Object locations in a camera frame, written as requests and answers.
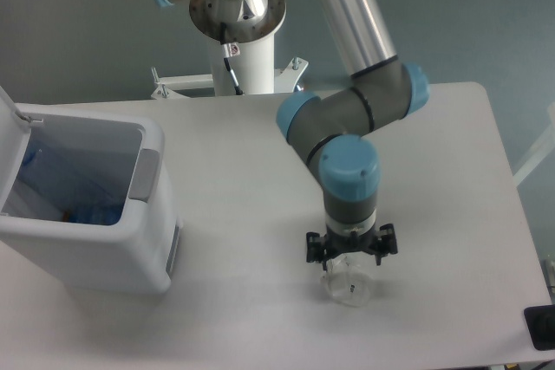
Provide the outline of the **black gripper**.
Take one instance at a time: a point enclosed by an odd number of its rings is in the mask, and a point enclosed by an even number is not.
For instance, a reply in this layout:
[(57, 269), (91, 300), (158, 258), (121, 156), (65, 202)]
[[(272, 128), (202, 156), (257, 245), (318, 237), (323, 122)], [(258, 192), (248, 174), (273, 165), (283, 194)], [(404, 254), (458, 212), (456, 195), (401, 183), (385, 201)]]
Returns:
[(384, 224), (374, 234), (368, 231), (363, 234), (339, 235), (332, 230), (327, 230), (326, 235), (316, 232), (307, 232), (306, 262), (318, 263), (324, 272), (327, 272), (328, 262), (331, 258), (344, 253), (362, 252), (375, 257), (377, 265), (382, 264), (382, 259), (398, 253), (398, 245), (393, 224)]

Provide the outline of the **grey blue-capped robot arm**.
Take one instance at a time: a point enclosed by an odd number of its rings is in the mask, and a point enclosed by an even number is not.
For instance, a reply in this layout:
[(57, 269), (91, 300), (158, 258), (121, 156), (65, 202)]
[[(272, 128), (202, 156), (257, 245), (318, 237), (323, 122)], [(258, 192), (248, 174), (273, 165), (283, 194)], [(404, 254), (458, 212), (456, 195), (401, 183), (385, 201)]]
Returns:
[[(219, 96), (273, 94), (278, 72), (274, 37), (285, 0), (154, 0), (185, 2), (207, 41), (213, 90)], [(428, 78), (399, 61), (376, 0), (321, 0), (351, 86), (327, 98), (293, 92), (276, 122), (323, 191), (326, 231), (306, 236), (306, 259), (328, 266), (346, 253), (381, 260), (397, 252), (392, 224), (375, 223), (381, 179), (369, 133), (421, 109)]]

